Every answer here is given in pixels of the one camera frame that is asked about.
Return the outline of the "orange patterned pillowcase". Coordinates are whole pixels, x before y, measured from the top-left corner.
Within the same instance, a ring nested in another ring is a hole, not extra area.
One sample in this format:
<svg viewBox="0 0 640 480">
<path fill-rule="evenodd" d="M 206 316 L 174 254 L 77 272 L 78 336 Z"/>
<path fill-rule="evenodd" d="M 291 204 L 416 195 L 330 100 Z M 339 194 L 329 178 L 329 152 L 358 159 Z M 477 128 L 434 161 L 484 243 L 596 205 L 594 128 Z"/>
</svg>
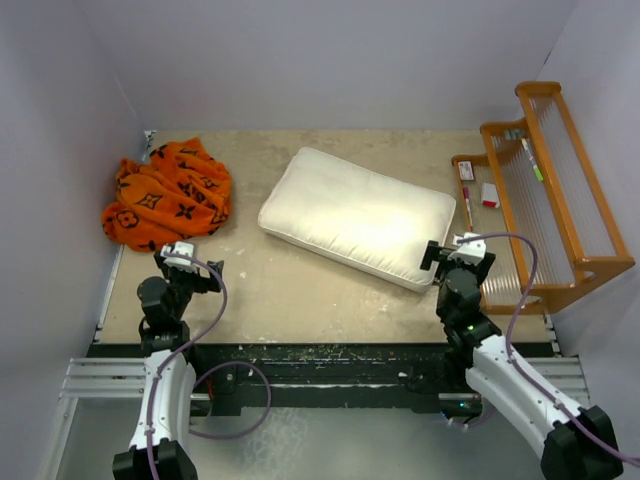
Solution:
<svg viewBox="0 0 640 480">
<path fill-rule="evenodd" d="M 232 176 L 197 138 L 156 147 L 146 163 L 122 159 L 115 182 L 103 232 L 134 251 L 210 236 L 231 216 Z"/>
</svg>

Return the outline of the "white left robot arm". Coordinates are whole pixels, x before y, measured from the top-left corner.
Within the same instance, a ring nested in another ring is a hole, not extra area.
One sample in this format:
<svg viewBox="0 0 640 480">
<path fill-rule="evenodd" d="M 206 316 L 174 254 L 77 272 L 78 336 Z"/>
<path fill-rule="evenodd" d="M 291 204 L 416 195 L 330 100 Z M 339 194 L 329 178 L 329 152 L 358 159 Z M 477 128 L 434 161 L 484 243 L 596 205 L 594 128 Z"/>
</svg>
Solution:
<svg viewBox="0 0 640 480">
<path fill-rule="evenodd" d="M 143 319 L 138 328 L 144 354 L 144 389 L 134 434 L 114 456 L 116 479 L 195 479 L 186 452 L 190 396 L 202 387 L 204 365 L 189 358 L 191 334 L 183 315 L 196 293 L 219 293 L 224 263 L 202 263 L 196 248 L 176 242 L 154 254 L 160 276 L 137 288 Z"/>
</svg>

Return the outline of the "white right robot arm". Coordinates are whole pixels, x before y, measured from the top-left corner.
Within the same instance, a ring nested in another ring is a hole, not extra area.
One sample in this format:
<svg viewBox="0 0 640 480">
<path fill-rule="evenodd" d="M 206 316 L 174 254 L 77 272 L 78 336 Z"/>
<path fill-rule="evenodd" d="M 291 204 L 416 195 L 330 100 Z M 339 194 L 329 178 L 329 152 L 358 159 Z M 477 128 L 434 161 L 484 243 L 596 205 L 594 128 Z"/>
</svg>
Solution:
<svg viewBox="0 0 640 480">
<path fill-rule="evenodd" d="M 524 437 L 547 479 L 616 479 L 629 459 L 609 416 L 583 407 L 534 369 L 482 311 L 480 287 L 495 260 L 486 236 L 466 233 L 455 247 L 428 242 L 421 269 L 438 285 L 436 314 L 456 360 L 445 366 L 456 391 L 479 393 Z"/>
</svg>

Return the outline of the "white pillow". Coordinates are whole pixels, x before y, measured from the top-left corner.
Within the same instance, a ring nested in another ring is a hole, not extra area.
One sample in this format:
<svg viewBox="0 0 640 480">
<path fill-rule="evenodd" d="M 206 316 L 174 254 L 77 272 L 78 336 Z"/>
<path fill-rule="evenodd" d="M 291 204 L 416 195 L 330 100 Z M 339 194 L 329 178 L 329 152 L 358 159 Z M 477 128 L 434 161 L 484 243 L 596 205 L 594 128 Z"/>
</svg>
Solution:
<svg viewBox="0 0 640 480">
<path fill-rule="evenodd" d="M 420 265 L 429 242 L 444 243 L 456 201 L 303 147 L 262 205 L 266 233 L 410 291 L 434 269 Z"/>
</svg>

